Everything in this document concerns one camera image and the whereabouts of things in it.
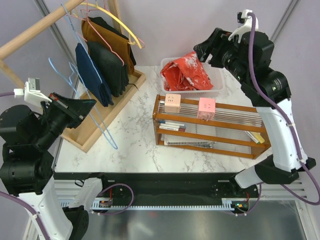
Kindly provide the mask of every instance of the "pink cube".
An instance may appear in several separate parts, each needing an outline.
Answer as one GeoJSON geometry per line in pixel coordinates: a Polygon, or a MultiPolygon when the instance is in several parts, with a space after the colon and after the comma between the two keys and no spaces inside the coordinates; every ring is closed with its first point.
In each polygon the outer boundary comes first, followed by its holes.
{"type": "Polygon", "coordinates": [[[181,95],[167,93],[165,95],[164,101],[164,111],[166,113],[176,113],[180,112],[181,95]]]}
{"type": "Polygon", "coordinates": [[[216,100],[212,98],[200,97],[198,104],[197,118],[203,120],[213,120],[216,113],[216,100]]]}

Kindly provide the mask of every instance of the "metal floor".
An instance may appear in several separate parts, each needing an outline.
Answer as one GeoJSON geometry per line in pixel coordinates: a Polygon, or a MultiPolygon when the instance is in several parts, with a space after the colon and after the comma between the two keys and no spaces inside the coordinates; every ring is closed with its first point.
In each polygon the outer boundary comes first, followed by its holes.
{"type": "Polygon", "coordinates": [[[294,201],[261,201],[248,216],[219,211],[129,210],[89,215],[83,240],[306,240],[294,201]]]}

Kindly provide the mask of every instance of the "wooden pole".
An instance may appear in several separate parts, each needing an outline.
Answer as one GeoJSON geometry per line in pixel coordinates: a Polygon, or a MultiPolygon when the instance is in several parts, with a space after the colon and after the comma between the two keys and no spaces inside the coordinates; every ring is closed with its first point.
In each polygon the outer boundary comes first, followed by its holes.
{"type": "Polygon", "coordinates": [[[11,79],[11,81],[19,88],[19,89],[24,89],[25,88],[25,84],[23,83],[23,81],[21,81],[21,79],[14,73],[14,71],[11,70],[10,67],[8,67],[8,65],[0,59],[0,69],[1,72],[6,75],[9,79],[11,79]]]}
{"type": "MultiPolygon", "coordinates": [[[[117,0],[108,0],[108,6],[110,13],[116,16],[119,20],[121,20],[119,5],[117,0]]],[[[113,28],[118,30],[120,33],[124,33],[122,26],[112,18],[113,28]]]]}
{"type": "MultiPolygon", "coordinates": [[[[71,11],[84,0],[70,0],[64,4],[67,11],[71,11]]],[[[13,54],[23,45],[42,33],[60,18],[66,14],[65,9],[61,6],[49,15],[42,18],[40,21],[29,27],[27,30],[16,36],[11,41],[0,47],[0,69],[18,88],[24,88],[25,84],[21,79],[11,70],[11,68],[4,62],[4,59],[13,54]]]]}
{"type": "MultiPolygon", "coordinates": [[[[70,0],[66,4],[64,4],[67,11],[71,11],[84,0],[70,0]]],[[[33,26],[29,27],[27,30],[22,32],[20,35],[16,36],[14,39],[0,47],[0,59],[4,60],[23,45],[28,43],[31,39],[35,38],[38,34],[42,33],[60,18],[62,18],[66,14],[65,9],[61,6],[54,10],[49,15],[42,18],[40,21],[35,23],[33,26]]]]}

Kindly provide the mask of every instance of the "wooden rack base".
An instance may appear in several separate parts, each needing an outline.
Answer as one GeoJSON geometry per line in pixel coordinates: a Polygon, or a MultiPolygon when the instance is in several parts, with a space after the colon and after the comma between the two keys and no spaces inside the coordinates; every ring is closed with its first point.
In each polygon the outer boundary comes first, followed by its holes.
{"type": "MultiPolygon", "coordinates": [[[[129,83],[135,84],[138,89],[145,81],[146,75],[138,70],[135,70],[133,75],[129,75],[129,83]]],[[[129,102],[129,100],[137,91],[138,90],[134,85],[128,85],[125,92],[121,96],[112,97],[114,105],[109,105],[108,107],[102,106],[101,103],[95,98],[95,96],[92,95],[92,93],[90,94],[90,96],[92,99],[97,100],[95,106],[100,112],[102,119],[104,119],[104,124],[106,126],[109,126],[109,124],[116,118],[116,116],[120,113],[120,111],[124,108],[124,106],[129,102]]],[[[80,98],[88,99],[89,97],[85,92],[80,98]]],[[[90,113],[100,125],[100,127],[102,129],[105,129],[104,125],[99,119],[96,110],[93,108],[90,113]]],[[[88,115],[83,120],[80,126],[75,129],[66,128],[61,136],[68,142],[75,145],[77,148],[87,153],[101,135],[101,130],[96,126],[95,122],[88,115]]]]}

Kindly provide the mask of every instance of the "white plastic clip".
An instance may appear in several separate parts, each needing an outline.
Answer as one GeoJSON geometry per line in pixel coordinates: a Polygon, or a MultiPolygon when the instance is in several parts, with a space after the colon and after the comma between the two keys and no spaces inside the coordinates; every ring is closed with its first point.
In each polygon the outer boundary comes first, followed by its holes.
{"type": "Polygon", "coordinates": [[[28,81],[24,85],[24,100],[27,103],[35,105],[36,107],[41,108],[41,102],[52,102],[50,98],[40,92],[38,78],[28,78],[28,81]]]}
{"type": "MultiPolygon", "coordinates": [[[[231,41],[234,36],[238,35],[238,43],[241,42],[242,35],[251,31],[252,26],[252,17],[248,16],[248,13],[252,13],[252,10],[246,9],[242,12],[241,18],[245,19],[244,24],[241,27],[238,27],[236,30],[231,33],[231,35],[228,37],[228,40],[231,41]]],[[[257,31],[259,29],[259,22],[258,19],[255,21],[255,30],[257,31]]]]}
{"type": "Polygon", "coordinates": [[[14,92],[14,98],[21,98],[25,95],[25,91],[23,88],[15,88],[13,92],[14,92]]]}

